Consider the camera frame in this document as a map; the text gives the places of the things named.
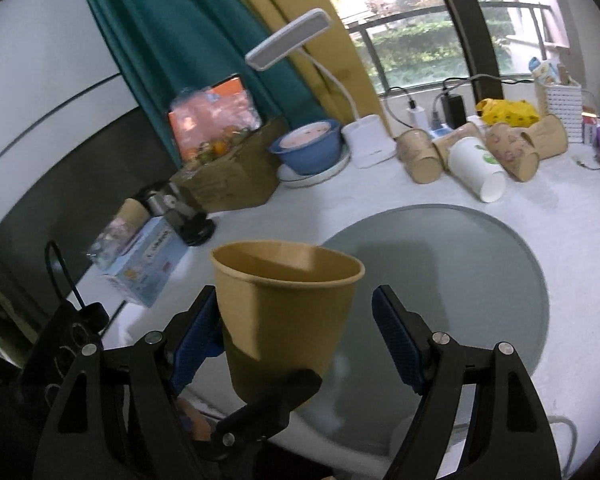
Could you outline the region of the white desk lamp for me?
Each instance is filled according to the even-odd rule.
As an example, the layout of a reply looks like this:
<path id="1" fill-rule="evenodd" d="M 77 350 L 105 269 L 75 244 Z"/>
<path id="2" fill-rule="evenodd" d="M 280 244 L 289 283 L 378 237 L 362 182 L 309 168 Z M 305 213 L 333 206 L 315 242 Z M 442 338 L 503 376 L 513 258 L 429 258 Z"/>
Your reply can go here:
<path id="1" fill-rule="evenodd" d="M 246 55 L 246 63 L 257 72 L 265 72 L 285 58 L 302 61 L 311 66 L 315 73 L 309 79 L 309 88 L 324 104 L 329 115 L 335 118 L 338 112 L 335 98 L 330 94 L 336 90 L 350 110 L 350 118 L 342 119 L 342 135 L 350 150 L 352 162 L 358 169 L 366 169 L 396 156 L 396 141 L 390 136 L 384 121 L 377 114 L 362 116 L 355 99 L 347 87 L 319 60 L 306 50 L 306 45 L 328 32 L 332 26 L 329 14 L 314 8 L 290 21 L 271 36 L 253 47 Z"/>

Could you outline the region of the cardboard box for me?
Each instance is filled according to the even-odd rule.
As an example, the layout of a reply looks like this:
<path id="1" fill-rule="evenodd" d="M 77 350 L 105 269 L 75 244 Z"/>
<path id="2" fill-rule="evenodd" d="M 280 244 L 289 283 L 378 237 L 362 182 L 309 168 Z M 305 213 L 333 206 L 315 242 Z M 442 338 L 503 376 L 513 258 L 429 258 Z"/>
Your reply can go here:
<path id="1" fill-rule="evenodd" d="M 287 133 L 283 118 L 259 130 L 214 162 L 183 167 L 171 177 L 186 200 L 207 214 L 265 204 L 279 186 L 279 159 L 268 148 Z"/>

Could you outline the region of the bag of oranges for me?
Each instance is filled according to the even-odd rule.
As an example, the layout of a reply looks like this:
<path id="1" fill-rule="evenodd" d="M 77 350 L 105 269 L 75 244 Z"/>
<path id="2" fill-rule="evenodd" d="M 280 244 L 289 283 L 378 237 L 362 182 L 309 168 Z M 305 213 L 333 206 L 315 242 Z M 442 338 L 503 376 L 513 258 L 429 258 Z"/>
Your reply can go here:
<path id="1" fill-rule="evenodd" d="M 168 114 L 182 162 L 205 165 L 228 154 L 262 126 L 237 74 L 202 90 L 185 89 Z"/>

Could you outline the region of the white paper cup green print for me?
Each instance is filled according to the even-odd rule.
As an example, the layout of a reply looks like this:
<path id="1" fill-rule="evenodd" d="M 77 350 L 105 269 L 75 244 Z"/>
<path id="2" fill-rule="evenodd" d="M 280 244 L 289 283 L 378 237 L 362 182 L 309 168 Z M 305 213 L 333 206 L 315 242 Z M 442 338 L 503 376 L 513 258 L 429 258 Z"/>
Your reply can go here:
<path id="1" fill-rule="evenodd" d="M 465 136 L 450 149 L 449 168 L 483 203 L 494 203 L 506 191 L 506 174 L 483 142 Z"/>

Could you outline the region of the black round stand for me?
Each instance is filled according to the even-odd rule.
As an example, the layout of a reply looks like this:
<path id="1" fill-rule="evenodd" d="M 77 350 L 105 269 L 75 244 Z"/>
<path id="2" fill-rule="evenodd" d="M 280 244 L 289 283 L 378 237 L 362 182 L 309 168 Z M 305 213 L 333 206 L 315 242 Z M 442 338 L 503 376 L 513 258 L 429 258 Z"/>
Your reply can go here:
<path id="1" fill-rule="evenodd" d="M 188 246 L 204 244 L 215 232 L 216 224 L 205 212 L 197 212 L 192 218 L 187 219 L 178 234 Z"/>

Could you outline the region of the white plate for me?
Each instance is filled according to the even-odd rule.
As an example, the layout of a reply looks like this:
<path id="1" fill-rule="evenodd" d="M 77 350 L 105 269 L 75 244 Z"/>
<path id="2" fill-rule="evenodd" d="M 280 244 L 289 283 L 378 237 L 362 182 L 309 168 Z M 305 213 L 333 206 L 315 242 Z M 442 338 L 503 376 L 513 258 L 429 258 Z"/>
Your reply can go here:
<path id="1" fill-rule="evenodd" d="M 290 167 L 283 164 L 277 169 L 276 176 L 279 183 L 286 186 L 286 188 L 309 188 L 310 186 L 324 183 L 329 179 L 338 176 L 338 174 L 348 166 L 350 159 L 350 150 L 347 145 L 345 145 L 341 150 L 338 162 L 324 171 L 318 172 L 317 174 L 297 174 Z"/>

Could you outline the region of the white perforated basket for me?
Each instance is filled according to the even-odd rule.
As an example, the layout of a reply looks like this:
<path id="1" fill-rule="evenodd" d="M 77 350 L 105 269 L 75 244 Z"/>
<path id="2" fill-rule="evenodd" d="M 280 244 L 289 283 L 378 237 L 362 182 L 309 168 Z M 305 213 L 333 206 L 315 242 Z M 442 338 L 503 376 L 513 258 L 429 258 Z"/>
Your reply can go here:
<path id="1" fill-rule="evenodd" d="M 541 117 L 555 115 L 564 126 L 569 142 L 582 143 L 582 87 L 569 84 L 534 84 Z"/>

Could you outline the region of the light blue tissue box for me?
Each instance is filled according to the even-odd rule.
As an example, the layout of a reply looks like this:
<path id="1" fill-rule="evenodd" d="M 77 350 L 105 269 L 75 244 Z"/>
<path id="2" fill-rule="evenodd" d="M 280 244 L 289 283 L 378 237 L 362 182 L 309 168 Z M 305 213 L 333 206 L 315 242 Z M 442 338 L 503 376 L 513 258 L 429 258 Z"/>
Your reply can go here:
<path id="1" fill-rule="evenodd" d="M 125 300 L 150 308 L 188 246 L 166 219 L 150 219 L 102 275 Z"/>

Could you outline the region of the black power adapter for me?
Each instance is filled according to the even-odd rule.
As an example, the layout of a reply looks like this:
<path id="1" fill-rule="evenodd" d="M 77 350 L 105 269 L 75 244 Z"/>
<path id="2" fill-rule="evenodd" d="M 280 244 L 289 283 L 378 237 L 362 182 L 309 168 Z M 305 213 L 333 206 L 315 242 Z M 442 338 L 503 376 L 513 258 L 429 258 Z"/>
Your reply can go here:
<path id="1" fill-rule="evenodd" d="M 443 92 L 441 103 L 445 122 L 451 129 L 466 124 L 466 110 L 462 96 L 457 93 Z"/>

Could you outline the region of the white charger plug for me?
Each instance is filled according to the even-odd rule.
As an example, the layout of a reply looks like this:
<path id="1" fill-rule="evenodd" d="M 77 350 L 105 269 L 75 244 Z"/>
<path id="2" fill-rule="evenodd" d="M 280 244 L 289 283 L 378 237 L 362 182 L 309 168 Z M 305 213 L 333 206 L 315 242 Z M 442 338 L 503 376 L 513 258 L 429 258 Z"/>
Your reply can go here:
<path id="1" fill-rule="evenodd" d="M 418 105 L 413 99 L 410 99 L 408 102 L 408 110 L 407 110 L 408 119 L 410 120 L 410 124 L 414 128 L 419 128 L 427 131 L 429 129 L 429 122 L 426 110 Z"/>

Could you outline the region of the blue bowl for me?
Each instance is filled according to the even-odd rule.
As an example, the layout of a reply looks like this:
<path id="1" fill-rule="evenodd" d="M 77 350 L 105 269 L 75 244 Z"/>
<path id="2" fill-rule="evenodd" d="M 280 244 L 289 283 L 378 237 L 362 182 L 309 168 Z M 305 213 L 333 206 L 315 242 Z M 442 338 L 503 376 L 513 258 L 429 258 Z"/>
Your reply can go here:
<path id="1" fill-rule="evenodd" d="M 335 119 L 310 122 L 276 139 L 268 151 L 297 174 L 317 174 L 338 162 L 340 129 Z"/>

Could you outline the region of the round grey glass turntable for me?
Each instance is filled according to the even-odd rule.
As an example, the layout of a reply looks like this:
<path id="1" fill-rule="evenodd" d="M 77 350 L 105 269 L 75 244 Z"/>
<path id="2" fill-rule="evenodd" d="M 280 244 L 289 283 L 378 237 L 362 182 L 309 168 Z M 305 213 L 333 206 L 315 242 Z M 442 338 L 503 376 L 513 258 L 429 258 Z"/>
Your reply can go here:
<path id="1" fill-rule="evenodd" d="M 529 372 L 538 365 L 550 318 L 545 280 L 503 222 L 460 206 L 411 206 L 356 222 L 324 245 L 358 258 L 366 273 L 322 388 L 300 411 L 323 437 L 385 455 L 393 430 L 417 410 L 420 397 L 402 382 L 373 319 L 380 285 L 432 330 L 477 348 L 506 340 Z"/>

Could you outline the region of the teal curtain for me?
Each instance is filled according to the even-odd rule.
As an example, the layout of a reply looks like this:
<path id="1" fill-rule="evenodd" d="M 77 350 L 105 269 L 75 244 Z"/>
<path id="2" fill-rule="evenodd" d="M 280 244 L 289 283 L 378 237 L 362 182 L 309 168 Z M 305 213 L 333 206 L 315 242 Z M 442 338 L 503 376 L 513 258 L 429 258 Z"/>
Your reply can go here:
<path id="1" fill-rule="evenodd" d="M 327 118 L 298 70 L 283 60 L 259 73 L 246 54 L 270 31 L 240 0 L 86 0 L 134 98 L 172 160 L 182 159 L 168 113 L 185 90 L 237 75 L 265 120 L 297 128 Z"/>

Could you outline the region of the yellow plush toy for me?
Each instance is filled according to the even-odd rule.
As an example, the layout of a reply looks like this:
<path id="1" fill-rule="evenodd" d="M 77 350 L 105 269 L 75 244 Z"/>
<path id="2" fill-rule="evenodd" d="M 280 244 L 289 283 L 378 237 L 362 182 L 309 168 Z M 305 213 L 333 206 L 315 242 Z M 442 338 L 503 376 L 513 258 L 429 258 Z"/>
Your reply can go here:
<path id="1" fill-rule="evenodd" d="M 540 120 L 539 112 L 525 100 L 484 99 L 477 103 L 476 111 L 489 126 L 505 122 L 514 128 L 527 128 Z"/>

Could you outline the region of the steel thermos cup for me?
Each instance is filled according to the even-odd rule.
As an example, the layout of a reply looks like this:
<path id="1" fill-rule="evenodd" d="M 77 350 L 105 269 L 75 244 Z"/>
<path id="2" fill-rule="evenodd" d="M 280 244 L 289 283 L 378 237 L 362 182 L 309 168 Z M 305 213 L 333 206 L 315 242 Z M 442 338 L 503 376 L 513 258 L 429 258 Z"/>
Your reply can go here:
<path id="1" fill-rule="evenodd" d="M 150 191 L 146 194 L 145 203 L 154 216 L 163 217 L 173 209 L 175 197 L 161 191 Z"/>

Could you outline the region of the brown printed paper cup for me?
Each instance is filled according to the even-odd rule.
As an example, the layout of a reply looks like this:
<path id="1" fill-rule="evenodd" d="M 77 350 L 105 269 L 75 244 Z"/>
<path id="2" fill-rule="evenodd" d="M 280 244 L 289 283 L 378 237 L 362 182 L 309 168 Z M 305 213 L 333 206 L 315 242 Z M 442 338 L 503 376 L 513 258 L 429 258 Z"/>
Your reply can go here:
<path id="1" fill-rule="evenodd" d="M 540 155 L 529 140 L 525 128 L 498 122 L 486 133 L 486 148 L 519 182 L 528 182 L 539 169 Z"/>

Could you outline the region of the brown paper cup behind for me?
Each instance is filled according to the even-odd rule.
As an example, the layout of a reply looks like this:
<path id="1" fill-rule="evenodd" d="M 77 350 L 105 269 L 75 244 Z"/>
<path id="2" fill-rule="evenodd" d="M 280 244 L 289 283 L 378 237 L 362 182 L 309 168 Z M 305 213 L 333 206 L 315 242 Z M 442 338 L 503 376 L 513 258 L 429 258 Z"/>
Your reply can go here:
<path id="1" fill-rule="evenodd" d="M 474 122 L 466 122 L 466 124 L 460 126 L 460 128 L 457 128 L 445 134 L 444 136 L 438 136 L 432 141 L 434 148 L 440 156 L 444 170 L 448 170 L 450 168 L 449 158 L 452 147 L 457 144 L 457 142 L 460 142 L 460 140 L 468 138 L 468 136 L 482 139 L 482 132 Z"/>

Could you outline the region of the yellow curtain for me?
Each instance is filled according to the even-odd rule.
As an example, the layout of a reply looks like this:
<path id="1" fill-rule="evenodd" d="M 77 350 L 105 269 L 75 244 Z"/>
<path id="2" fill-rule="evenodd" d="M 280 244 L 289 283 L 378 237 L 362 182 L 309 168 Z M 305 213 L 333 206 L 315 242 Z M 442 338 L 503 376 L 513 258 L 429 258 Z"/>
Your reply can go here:
<path id="1" fill-rule="evenodd" d="M 269 73 L 290 61 L 327 116 L 359 134 L 390 136 L 370 76 L 330 0 L 242 0 L 271 31 L 247 61 Z"/>

